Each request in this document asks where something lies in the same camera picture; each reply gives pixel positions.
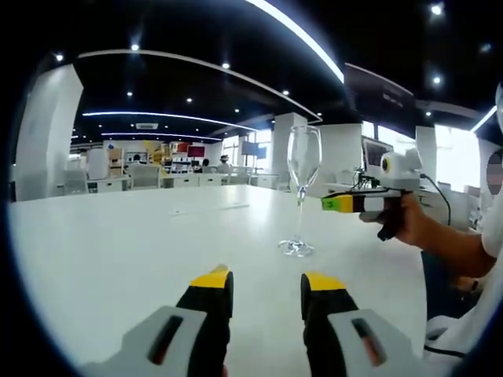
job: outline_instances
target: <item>window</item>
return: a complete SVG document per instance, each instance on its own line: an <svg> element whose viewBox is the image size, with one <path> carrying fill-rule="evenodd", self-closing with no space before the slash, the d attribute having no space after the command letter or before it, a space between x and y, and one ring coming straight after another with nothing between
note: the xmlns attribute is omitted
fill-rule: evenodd
<svg viewBox="0 0 503 377"><path fill-rule="evenodd" d="M416 141L414 139L389 128L378 126L377 134L380 141L393 145L393 149L397 153L405 154L409 149L416 148Z"/></svg>
<svg viewBox="0 0 503 377"><path fill-rule="evenodd" d="M229 163L237 165L237 146L239 145L239 136L226 137L222 141L222 154L229 156Z"/></svg>
<svg viewBox="0 0 503 377"><path fill-rule="evenodd" d="M259 148L266 148L266 158L265 159L257 159L255 167L268 170L270 169L271 164L271 139L272 139L272 131L271 130L262 130L257 132L251 132L246 137L246 141L250 141L251 143L259 143ZM244 165L246 167L253 167L256 157L255 156L246 156L246 160L244 161Z"/></svg>
<svg viewBox="0 0 503 377"><path fill-rule="evenodd" d="M362 136L367 136L375 139L376 135L374 131L374 123L366 122L365 120L362 122Z"/></svg>
<svg viewBox="0 0 503 377"><path fill-rule="evenodd" d="M458 128L435 124L437 181L449 183L453 191L466 185L480 187L480 153L477 136Z"/></svg>

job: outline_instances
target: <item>tabletop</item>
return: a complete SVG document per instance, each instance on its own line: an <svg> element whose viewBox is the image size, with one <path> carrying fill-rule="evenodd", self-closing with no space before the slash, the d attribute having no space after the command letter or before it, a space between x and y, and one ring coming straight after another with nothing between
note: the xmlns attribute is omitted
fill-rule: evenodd
<svg viewBox="0 0 503 377"><path fill-rule="evenodd" d="M9 209L29 297L77 366L119 351L124 333L174 306L220 263L234 274L229 375L310 375L300 277L317 270L347 284L357 305L408 335L422 355L426 293L419 250L378 240L379 226L321 210L306 198L308 258L277 249L296 225L293 194L247 185L63 196Z"/></svg>

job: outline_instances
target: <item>ceiling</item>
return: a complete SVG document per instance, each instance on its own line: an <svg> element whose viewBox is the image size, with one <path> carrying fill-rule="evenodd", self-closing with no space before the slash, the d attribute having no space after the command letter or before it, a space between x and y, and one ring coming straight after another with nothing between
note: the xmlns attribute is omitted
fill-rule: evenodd
<svg viewBox="0 0 503 377"><path fill-rule="evenodd" d="M441 16L432 15L430 2L269 3L301 26L343 70L344 63L352 63L398 83L416 99L460 105L481 116L494 106L503 67L496 2L446 2ZM46 51L64 54L62 62L50 55L45 69L75 64L84 85L75 135L85 134L87 140L99 141L105 132L130 133L135 130L131 123L137 122L159 123L156 132L198 137L247 132L159 115L82 116L87 112L185 115L232 124L246 122L254 129L274 126L274 116L285 112L298 112L309 121L316 121L316 114L321 113L323 121L316 124L367 116L349 109L345 86L312 49L245 0L88 0L72 9L64 7L60 10L66 12L60 14L67 16L58 19L58 27L39 29L47 33ZM128 50L133 43L140 46L138 53L79 58L93 51ZM486 44L490 44L488 51L483 48ZM214 68L146 55L142 50L178 54L217 66L228 62L230 70L270 90ZM433 84L435 75L442 79L440 85ZM283 90L289 95L278 95ZM478 135L503 144L494 118ZM417 113L416 124L434 122L476 123L442 112L430 117ZM402 132L414 134L407 125Z"/></svg>

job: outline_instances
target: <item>gray gripper part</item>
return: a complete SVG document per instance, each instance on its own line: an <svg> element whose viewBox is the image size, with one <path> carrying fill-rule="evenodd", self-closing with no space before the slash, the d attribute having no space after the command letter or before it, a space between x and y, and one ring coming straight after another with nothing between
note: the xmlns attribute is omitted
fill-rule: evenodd
<svg viewBox="0 0 503 377"><path fill-rule="evenodd" d="M181 317L161 365L149 360L159 333L171 317ZM89 363L79 370L84 377L185 377L197 334L206 318L205 312L164 306L123 336L121 350L102 363Z"/></svg>
<svg viewBox="0 0 503 377"><path fill-rule="evenodd" d="M330 314L328 319L339 339L348 377L426 376L423 361L412 353L410 340L373 310ZM384 355L381 365L371 364L355 323L364 324L378 353Z"/></svg>

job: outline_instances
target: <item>hand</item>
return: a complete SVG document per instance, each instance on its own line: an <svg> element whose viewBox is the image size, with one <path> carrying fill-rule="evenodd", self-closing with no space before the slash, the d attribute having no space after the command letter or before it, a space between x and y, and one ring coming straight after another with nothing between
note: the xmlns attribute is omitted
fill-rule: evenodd
<svg viewBox="0 0 503 377"><path fill-rule="evenodd" d="M425 242L428 239L428 229L433 220L423 213L420 204L412 193L402 196L402 209L404 211L404 224L398 231L396 238L409 245L426 248Z"/></svg>

